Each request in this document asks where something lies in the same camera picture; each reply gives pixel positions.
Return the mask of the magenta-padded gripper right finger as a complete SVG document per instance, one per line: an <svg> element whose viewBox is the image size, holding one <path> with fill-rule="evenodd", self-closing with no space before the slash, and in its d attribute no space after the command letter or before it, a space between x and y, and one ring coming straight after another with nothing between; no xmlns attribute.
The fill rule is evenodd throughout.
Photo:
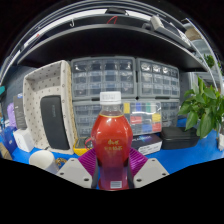
<svg viewBox="0 0 224 224"><path fill-rule="evenodd" d="M130 189L146 186L168 175L168 171L156 158L148 159L136 149L130 149L128 161L128 185Z"/></svg>

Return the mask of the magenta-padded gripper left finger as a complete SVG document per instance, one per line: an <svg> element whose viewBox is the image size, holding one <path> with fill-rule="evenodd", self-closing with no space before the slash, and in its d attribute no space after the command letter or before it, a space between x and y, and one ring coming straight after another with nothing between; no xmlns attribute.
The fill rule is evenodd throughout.
<svg viewBox="0 0 224 224"><path fill-rule="evenodd" d="M98 162L94 149L79 158L70 158L57 176L84 188L95 189L98 183Z"/></svg>

